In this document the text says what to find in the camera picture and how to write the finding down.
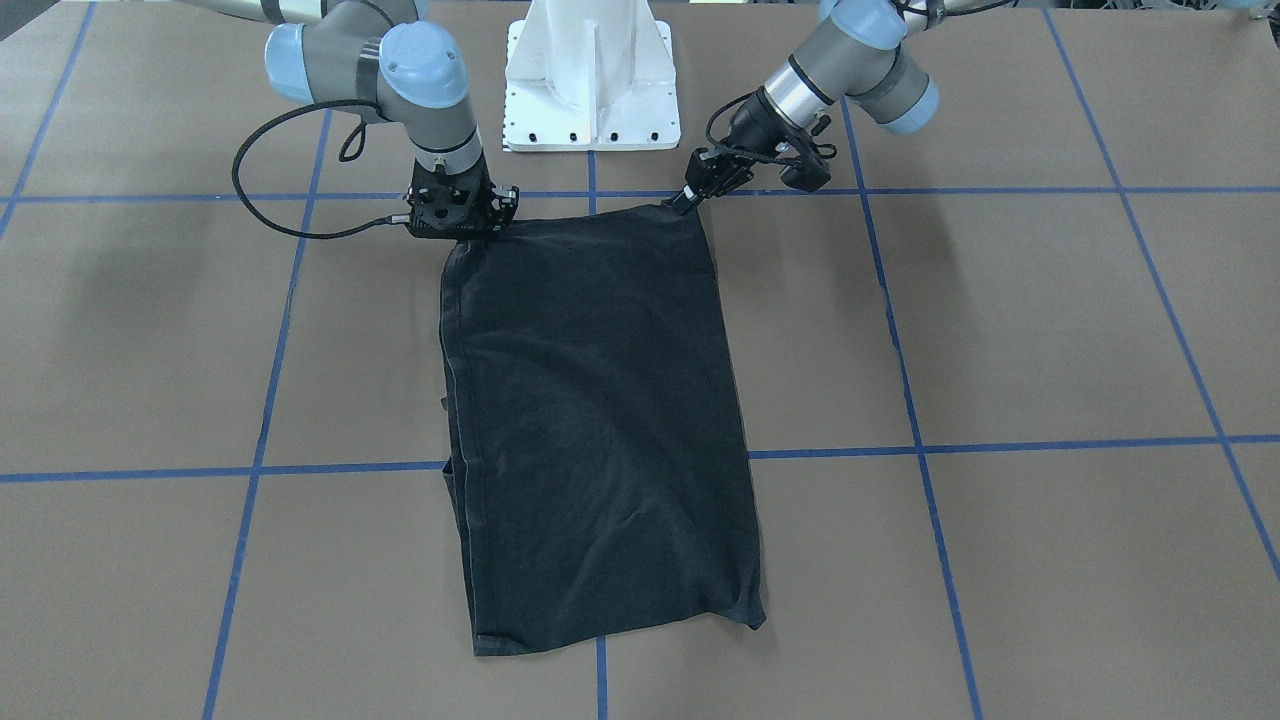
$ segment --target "white bracket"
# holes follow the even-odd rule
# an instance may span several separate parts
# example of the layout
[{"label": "white bracket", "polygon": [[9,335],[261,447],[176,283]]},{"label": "white bracket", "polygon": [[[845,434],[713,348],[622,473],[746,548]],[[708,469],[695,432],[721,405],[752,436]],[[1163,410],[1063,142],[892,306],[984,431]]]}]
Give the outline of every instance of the white bracket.
[{"label": "white bracket", "polygon": [[671,27],[645,0],[534,0],[507,33],[503,147],[680,143]]}]

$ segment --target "light blue joint cap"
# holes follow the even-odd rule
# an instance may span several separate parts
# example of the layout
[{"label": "light blue joint cap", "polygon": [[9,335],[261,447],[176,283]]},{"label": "light blue joint cap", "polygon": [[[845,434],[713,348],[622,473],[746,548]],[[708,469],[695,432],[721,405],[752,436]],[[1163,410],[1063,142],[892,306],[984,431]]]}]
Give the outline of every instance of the light blue joint cap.
[{"label": "light blue joint cap", "polygon": [[906,20],[887,0],[840,0],[831,19],[845,35],[877,50],[892,50],[906,37]]},{"label": "light blue joint cap", "polygon": [[818,24],[822,24],[822,20],[831,15],[831,9],[836,6],[836,3],[840,3],[840,0],[822,0],[818,3]]},{"label": "light blue joint cap", "polygon": [[938,86],[929,78],[929,85],[924,86],[924,95],[911,105],[911,109],[902,113],[896,120],[890,120],[881,127],[893,135],[911,135],[913,132],[929,124],[933,114],[938,111]]},{"label": "light blue joint cap", "polygon": [[392,90],[422,108],[452,108],[470,90],[458,44],[449,31],[425,20],[387,31],[378,65]]},{"label": "light blue joint cap", "polygon": [[262,53],[266,63],[266,78],[284,99],[310,105],[311,83],[307,82],[307,67],[302,59],[302,26],[284,23],[276,26],[266,38]]}]

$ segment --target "white mount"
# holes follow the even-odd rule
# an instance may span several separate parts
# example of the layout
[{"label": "white mount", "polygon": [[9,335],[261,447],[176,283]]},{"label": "white mount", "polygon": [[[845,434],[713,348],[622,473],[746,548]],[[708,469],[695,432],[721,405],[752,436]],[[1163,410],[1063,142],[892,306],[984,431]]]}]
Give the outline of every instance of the white mount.
[{"label": "white mount", "polygon": [[671,27],[645,0],[534,0],[507,33],[503,147],[675,147],[671,58]]}]

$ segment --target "gray floor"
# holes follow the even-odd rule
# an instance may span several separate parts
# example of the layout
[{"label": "gray floor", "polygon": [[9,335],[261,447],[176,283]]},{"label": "gray floor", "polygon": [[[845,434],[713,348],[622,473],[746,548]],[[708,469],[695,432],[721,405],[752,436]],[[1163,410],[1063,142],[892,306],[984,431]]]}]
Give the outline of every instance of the gray floor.
[{"label": "gray floor", "polygon": [[[433,4],[492,143],[524,10]],[[493,146],[522,217],[673,190],[709,111],[813,22],[658,13],[684,146]],[[296,243],[234,201],[232,154],[289,106],[266,32],[76,4],[0,44],[0,717],[1277,716],[1263,23],[950,20],[910,41],[931,127],[837,114],[827,192],[762,173],[707,205],[771,619],[486,660],[436,471],[447,243]],[[403,188],[406,143],[378,128],[339,167],[351,124],[262,143],[271,215],[398,206],[360,193]]]}]

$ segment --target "black fabric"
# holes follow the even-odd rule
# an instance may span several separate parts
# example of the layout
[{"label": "black fabric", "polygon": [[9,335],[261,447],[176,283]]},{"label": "black fabric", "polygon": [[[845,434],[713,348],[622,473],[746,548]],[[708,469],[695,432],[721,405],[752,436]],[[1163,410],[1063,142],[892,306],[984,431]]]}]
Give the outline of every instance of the black fabric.
[{"label": "black fabric", "polygon": [[741,414],[696,214],[520,222],[440,297],[476,655],[716,612],[758,628]]}]

